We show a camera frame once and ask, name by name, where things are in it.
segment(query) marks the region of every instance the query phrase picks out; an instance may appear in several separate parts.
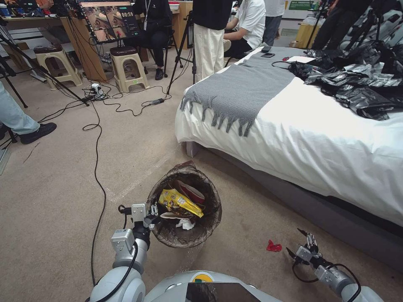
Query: black shoe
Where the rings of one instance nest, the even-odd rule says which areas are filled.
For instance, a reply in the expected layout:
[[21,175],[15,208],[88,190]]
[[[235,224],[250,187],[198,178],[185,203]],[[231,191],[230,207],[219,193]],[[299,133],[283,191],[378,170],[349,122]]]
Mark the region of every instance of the black shoe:
[[155,71],[155,79],[159,81],[162,80],[163,77],[164,77],[164,71],[161,68],[157,68],[157,70]]
[[2,139],[4,138],[5,133],[6,133],[7,131],[9,131],[9,130],[10,130],[10,128],[7,127],[5,124],[3,124],[3,125],[0,127],[0,140],[2,140]]
[[41,124],[39,129],[36,130],[35,132],[28,133],[28,134],[19,134],[19,137],[20,137],[21,143],[26,145],[29,143],[33,143],[37,139],[40,139],[42,136],[48,135],[54,129],[56,129],[55,123]]

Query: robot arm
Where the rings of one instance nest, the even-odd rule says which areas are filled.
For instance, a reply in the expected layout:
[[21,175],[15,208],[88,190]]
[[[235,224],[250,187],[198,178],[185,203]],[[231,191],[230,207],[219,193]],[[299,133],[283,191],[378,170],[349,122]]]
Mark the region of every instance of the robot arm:
[[[335,292],[342,298],[343,302],[383,302],[383,300],[367,286],[361,286],[355,275],[345,265],[337,263],[333,264],[326,261],[322,254],[319,253],[319,248],[315,236],[311,233],[298,229],[304,236],[306,236],[307,243],[304,246],[300,246],[294,254],[287,248],[288,254],[294,259],[293,273],[302,282],[313,283],[320,281]],[[315,271],[314,274],[317,277],[313,280],[303,280],[299,278],[295,273],[295,267],[298,264],[310,265]],[[338,269],[338,266],[346,269],[354,281],[343,271]]]
[[93,288],[90,302],[141,302],[146,287],[141,279],[147,250],[150,247],[150,228],[158,217],[158,210],[152,207],[150,214],[145,203],[133,204],[131,208],[120,208],[125,215],[131,215],[131,229],[116,230],[110,242],[115,249],[115,261],[110,270]]

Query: beige plastic stool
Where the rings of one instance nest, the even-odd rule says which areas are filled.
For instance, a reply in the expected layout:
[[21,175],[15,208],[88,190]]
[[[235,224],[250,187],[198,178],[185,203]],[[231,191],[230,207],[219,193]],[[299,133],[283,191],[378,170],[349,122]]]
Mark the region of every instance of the beige plastic stool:
[[[39,65],[46,68],[47,71],[49,71],[49,68],[46,66],[47,59],[54,57],[62,62],[68,74],[55,77],[60,82],[73,81],[76,86],[83,84],[77,68],[74,67],[70,59],[67,57],[61,45],[37,46],[34,48],[34,53]],[[52,80],[47,79],[47,82],[49,83],[50,90],[56,90],[55,84]]]
[[[149,88],[146,74],[144,73],[143,64],[141,63],[139,54],[134,47],[122,46],[110,49],[110,56],[112,58],[112,67],[115,74],[116,85],[119,87],[120,92],[129,92],[129,87],[136,84],[143,84],[144,88]],[[131,60],[131,71],[124,70],[123,64],[125,61]],[[137,74],[137,78],[126,78],[127,73]]]

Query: white tissue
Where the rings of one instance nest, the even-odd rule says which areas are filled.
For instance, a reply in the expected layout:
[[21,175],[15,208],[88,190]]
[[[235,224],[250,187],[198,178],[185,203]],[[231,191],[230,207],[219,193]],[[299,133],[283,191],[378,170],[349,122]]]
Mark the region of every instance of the white tissue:
[[195,223],[191,223],[189,219],[181,218],[176,227],[182,227],[182,229],[190,230],[194,227],[194,225]]

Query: black shirt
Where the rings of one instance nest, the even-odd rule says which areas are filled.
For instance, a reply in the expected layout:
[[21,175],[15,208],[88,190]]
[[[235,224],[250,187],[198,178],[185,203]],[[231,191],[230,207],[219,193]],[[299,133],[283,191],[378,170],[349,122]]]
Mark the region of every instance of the black shirt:
[[224,29],[231,8],[232,0],[193,0],[193,21],[210,29]]
[[166,25],[172,25],[172,12],[169,8],[168,0],[136,0],[133,5],[134,14],[140,15],[143,13],[145,16],[147,13],[146,3],[147,6],[149,4],[147,27],[154,25],[154,28],[161,28]]
[[368,8],[370,2],[371,0],[339,0],[336,7],[353,11],[358,16],[361,16]]

